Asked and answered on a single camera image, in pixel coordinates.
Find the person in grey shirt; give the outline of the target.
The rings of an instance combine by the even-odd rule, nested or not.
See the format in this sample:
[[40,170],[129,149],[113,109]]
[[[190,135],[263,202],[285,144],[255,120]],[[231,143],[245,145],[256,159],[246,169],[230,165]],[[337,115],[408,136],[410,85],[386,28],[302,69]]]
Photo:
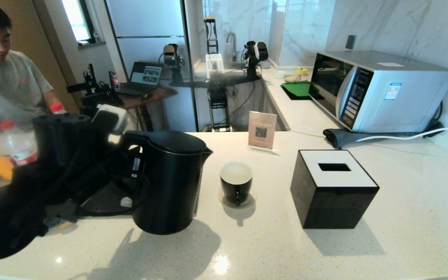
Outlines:
[[50,114],[56,103],[70,112],[36,64],[12,50],[11,29],[11,19],[0,8],[0,122],[31,126],[33,118]]

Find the silver microwave oven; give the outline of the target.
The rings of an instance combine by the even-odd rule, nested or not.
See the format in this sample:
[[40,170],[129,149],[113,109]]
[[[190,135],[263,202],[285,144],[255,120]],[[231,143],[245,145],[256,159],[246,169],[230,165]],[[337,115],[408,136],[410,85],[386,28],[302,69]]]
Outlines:
[[313,101],[356,133],[423,131],[448,92],[448,68],[375,50],[316,54]]

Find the black electric kettle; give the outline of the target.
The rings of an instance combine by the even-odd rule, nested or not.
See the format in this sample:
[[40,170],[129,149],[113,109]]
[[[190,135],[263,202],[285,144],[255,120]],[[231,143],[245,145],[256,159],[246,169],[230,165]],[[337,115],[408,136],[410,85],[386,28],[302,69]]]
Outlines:
[[144,175],[136,179],[132,218],[144,232],[169,235],[186,229],[198,208],[201,174],[213,151],[180,131],[127,131],[126,143],[145,149]]

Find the green tray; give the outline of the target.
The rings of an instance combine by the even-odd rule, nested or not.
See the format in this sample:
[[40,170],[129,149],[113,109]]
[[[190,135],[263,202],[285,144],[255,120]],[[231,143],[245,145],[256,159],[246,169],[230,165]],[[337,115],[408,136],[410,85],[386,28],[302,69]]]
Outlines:
[[285,82],[281,88],[291,100],[323,100],[319,90],[310,82]]

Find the black mug white inside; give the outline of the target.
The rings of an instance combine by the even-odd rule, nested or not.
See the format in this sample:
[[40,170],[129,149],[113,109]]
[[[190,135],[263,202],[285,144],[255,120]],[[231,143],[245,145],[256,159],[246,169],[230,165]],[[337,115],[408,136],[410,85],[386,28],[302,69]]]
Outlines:
[[251,167],[244,162],[226,163],[219,173],[224,198],[235,206],[242,206],[249,197],[253,175]]

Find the orange fruit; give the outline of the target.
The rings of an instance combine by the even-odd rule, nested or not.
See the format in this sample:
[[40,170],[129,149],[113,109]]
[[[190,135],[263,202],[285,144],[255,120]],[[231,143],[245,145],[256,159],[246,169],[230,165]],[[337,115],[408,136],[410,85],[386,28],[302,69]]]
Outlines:
[[14,163],[6,156],[0,156],[0,177],[11,180],[14,174]]

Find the grey refrigerator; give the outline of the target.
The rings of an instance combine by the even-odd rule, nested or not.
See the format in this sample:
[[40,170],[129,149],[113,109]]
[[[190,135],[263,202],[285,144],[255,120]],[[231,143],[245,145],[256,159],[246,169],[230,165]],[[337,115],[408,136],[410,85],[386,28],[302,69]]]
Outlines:
[[[181,0],[105,0],[105,7],[127,80],[135,62],[163,63],[163,48],[171,43],[178,45],[178,55],[184,62],[181,66],[183,80],[192,80]],[[154,108],[154,111],[164,117],[167,129],[196,132],[194,91],[190,87],[176,87],[175,90],[176,95],[163,100],[163,110]]]

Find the QR code sign stand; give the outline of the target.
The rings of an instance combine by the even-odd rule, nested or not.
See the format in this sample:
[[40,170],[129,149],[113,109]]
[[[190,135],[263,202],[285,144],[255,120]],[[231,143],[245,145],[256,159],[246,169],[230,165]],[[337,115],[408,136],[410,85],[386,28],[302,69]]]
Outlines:
[[275,154],[273,148],[277,115],[251,110],[248,118],[248,148]]

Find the open laptop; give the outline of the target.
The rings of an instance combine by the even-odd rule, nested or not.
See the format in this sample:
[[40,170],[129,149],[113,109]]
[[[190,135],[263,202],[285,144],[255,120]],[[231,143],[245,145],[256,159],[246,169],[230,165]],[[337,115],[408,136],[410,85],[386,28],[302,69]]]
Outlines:
[[118,94],[146,98],[159,86],[162,66],[154,63],[134,62],[130,78],[115,89]]

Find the black background robot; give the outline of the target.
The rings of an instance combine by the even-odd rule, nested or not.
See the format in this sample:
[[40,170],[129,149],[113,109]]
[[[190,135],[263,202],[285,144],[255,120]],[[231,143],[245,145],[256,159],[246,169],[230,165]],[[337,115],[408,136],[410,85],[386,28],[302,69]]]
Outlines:
[[[206,29],[207,54],[219,53],[217,39],[216,19],[214,17],[204,18]],[[232,78],[231,75],[215,73],[210,79],[204,81],[185,82],[180,71],[182,59],[178,56],[175,44],[164,47],[164,62],[171,65],[172,81],[171,86],[185,88],[205,88],[208,94],[210,109],[210,131],[211,132],[232,132],[231,113],[229,113],[228,87],[238,84],[258,81],[261,77],[257,75],[256,68],[260,62],[266,61],[269,57],[267,44],[263,41],[249,41],[244,45],[242,58],[245,62],[244,75],[240,78]]]

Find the window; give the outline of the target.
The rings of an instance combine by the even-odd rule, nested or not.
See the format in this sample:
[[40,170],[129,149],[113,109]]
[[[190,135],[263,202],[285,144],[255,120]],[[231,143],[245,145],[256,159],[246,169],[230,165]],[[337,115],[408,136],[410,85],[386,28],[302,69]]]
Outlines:
[[61,0],[61,2],[77,44],[87,46],[96,43],[86,0]]

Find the dark grey cloth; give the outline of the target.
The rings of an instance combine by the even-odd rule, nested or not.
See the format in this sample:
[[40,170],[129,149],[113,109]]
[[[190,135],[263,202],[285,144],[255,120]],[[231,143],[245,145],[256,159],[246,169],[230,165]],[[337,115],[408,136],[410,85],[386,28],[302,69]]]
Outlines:
[[409,132],[409,133],[354,133],[342,129],[325,129],[322,133],[326,140],[335,149],[341,149],[344,146],[354,142],[379,141],[385,139],[393,140],[412,140],[416,138],[428,138],[442,133],[442,129],[433,129],[425,132]]

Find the wooden desk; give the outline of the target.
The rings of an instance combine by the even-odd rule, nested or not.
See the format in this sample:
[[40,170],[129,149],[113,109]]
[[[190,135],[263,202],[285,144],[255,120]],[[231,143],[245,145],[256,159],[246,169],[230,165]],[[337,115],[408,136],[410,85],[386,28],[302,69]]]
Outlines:
[[122,100],[123,105],[121,107],[123,109],[134,110],[137,125],[144,131],[154,131],[154,124],[147,105],[177,94],[174,89],[164,86],[158,86],[145,92],[121,88],[114,90],[114,92]]

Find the black tissue box white top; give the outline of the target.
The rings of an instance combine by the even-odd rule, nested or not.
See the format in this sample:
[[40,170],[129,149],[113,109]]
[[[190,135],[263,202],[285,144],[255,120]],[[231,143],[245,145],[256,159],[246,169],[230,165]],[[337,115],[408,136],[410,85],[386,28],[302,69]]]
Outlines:
[[348,150],[299,150],[290,192],[304,229],[353,229],[379,191]]

